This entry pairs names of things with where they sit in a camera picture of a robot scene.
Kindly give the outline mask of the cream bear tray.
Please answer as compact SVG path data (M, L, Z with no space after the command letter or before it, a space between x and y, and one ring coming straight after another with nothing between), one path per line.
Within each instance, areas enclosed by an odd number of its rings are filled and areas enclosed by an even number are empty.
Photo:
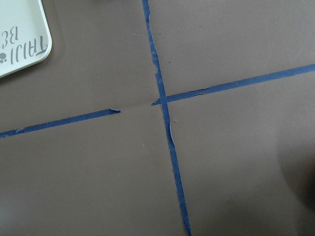
M0 76L35 65L48 57L52 38L40 0L0 2Z

